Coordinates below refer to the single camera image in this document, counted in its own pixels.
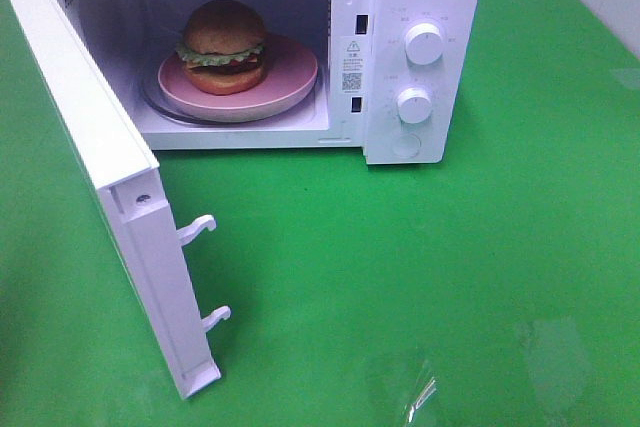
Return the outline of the round white door button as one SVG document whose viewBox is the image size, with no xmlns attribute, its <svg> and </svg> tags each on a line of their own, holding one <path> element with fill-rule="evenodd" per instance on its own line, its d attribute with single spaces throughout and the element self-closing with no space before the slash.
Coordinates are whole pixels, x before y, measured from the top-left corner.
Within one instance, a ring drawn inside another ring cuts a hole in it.
<svg viewBox="0 0 640 427">
<path fill-rule="evenodd" d="M 395 156 L 410 159 L 420 152 L 421 140 L 416 135 L 403 134 L 393 140 L 391 148 Z"/>
</svg>

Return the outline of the pink round plate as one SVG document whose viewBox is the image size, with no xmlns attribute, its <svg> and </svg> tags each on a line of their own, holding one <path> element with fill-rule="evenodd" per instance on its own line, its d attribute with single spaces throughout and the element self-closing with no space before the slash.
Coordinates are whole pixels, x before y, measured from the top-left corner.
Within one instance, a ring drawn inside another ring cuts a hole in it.
<svg viewBox="0 0 640 427">
<path fill-rule="evenodd" d="M 242 123 L 262 120 L 289 110 L 312 90 L 319 72 L 314 53 L 289 37 L 267 37 L 261 83 L 226 96 L 205 93 L 189 82 L 180 59 L 169 56 L 159 67 L 159 86 L 178 111 L 199 120 Z"/>
</svg>

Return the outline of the burger with lettuce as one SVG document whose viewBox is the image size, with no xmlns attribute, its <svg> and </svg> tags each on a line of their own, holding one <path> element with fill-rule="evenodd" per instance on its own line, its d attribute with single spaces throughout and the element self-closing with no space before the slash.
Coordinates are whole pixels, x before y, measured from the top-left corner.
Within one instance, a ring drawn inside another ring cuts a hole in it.
<svg viewBox="0 0 640 427">
<path fill-rule="evenodd" d="M 192 13 L 175 52 L 196 88 L 231 95 L 262 82 L 266 39 L 262 17 L 251 7 L 212 0 Z"/>
</svg>

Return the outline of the white microwave door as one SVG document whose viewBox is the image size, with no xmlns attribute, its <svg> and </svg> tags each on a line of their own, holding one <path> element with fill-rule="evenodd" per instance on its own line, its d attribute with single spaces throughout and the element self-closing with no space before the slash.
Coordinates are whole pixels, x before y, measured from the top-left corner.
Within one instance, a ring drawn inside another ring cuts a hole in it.
<svg viewBox="0 0 640 427">
<path fill-rule="evenodd" d="M 10 0 L 176 388 L 188 398 L 219 379 L 207 332 L 231 315 L 202 316 L 183 254 L 213 216 L 177 228 L 159 163 L 57 0 Z"/>
</svg>

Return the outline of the lower white microwave knob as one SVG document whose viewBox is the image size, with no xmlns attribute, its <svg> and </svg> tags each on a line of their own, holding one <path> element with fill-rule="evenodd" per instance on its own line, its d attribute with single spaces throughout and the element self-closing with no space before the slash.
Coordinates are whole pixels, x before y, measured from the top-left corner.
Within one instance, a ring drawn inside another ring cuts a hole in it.
<svg viewBox="0 0 640 427">
<path fill-rule="evenodd" d="M 419 124 L 426 121 L 433 112 L 430 93 L 419 87 L 405 89 L 397 97 L 397 111 L 404 123 Z"/>
</svg>

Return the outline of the white microwave knob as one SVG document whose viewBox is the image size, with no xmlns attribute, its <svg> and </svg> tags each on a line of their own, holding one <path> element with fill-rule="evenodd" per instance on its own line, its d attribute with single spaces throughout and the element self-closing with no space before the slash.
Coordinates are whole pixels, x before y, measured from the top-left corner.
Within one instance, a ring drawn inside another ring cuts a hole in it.
<svg viewBox="0 0 640 427">
<path fill-rule="evenodd" d="M 444 34 L 433 22 L 413 25 L 405 34 L 405 53 L 416 65 L 429 65 L 437 61 L 444 52 Z"/>
<path fill-rule="evenodd" d="M 405 89 L 397 97 L 397 111 L 404 123 L 419 124 L 426 121 L 433 112 L 430 93 L 419 87 Z"/>
</svg>

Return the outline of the white microwave oven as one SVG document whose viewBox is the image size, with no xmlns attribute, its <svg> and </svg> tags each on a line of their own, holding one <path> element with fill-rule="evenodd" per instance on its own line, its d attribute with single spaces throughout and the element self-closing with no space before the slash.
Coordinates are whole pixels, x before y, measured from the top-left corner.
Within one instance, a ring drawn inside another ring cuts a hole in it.
<svg viewBox="0 0 640 427">
<path fill-rule="evenodd" d="M 190 14 L 210 0 L 57 0 L 143 140 L 154 150 L 353 147 L 370 164 L 434 163 L 444 153 L 477 0 L 238 0 L 270 33 L 315 54 L 324 73 L 328 128 L 245 130 L 189 127 L 148 108 L 141 94 L 172 54 Z M 444 52 L 411 63 L 406 32 L 433 22 Z M 419 87 L 431 95 L 424 122 L 400 120 L 397 97 Z M 420 138 L 417 156 L 392 152 L 403 134 Z"/>
</svg>

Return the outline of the upper white microwave knob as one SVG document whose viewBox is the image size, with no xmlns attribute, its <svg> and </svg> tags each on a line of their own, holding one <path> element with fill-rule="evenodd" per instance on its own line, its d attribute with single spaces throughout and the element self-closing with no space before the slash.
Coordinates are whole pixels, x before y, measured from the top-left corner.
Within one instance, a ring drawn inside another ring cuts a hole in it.
<svg viewBox="0 0 640 427">
<path fill-rule="evenodd" d="M 433 22 L 413 25 L 405 34 L 405 53 L 416 65 L 429 65 L 437 61 L 444 52 L 444 34 Z"/>
</svg>

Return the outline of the glass microwave turntable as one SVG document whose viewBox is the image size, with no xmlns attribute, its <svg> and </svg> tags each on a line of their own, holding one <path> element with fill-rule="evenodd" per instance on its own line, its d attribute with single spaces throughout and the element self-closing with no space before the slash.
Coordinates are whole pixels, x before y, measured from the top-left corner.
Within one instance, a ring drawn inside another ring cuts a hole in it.
<svg viewBox="0 0 640 427">
<path fill-rule="evenodd" d="M 141 86 L 141 94 L 149 109 L 172 122 L 189 127 L 245 130 L 325 130 L 329 125 L 323 72 L 318 72 L 312 90 L 294 107 L 275 116 L 242 123 L 199 120 L 178 111 L 163 94 L 157 76 L 149 75 L 145 78 Z"/>
</svg>

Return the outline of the clear tape patch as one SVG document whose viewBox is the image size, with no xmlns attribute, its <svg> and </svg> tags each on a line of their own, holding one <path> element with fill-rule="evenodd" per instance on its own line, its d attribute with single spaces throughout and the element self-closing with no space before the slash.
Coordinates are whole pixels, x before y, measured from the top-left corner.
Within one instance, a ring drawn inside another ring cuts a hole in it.
<svg viewBox="0 0 640 427">
<path fill-rule="evenodd" d="M 574 319 L 520 322 L 515 333 L 538 402 L 549 411 L 574 404 L 592 370 Z"/>
<path fill-rule="evenodd" d="M 444 426 L 438 380 L 422 348 L 374 356 L 365 369 L 366 406 L 373 426 Z"/>
</svg>

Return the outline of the clear tape patch right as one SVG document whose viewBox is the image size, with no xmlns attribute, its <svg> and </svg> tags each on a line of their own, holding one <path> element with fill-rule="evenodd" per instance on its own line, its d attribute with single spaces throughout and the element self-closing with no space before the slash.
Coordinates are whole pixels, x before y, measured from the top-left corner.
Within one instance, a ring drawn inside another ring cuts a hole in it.
<svg viewBox="0 0 640 427">
<path fill-rule="evenodd" d="M 549 411 L 574 404 L 592 370 L 574 319 L 520 322 L 515 333 L 538 402 Z"/>
</svg>

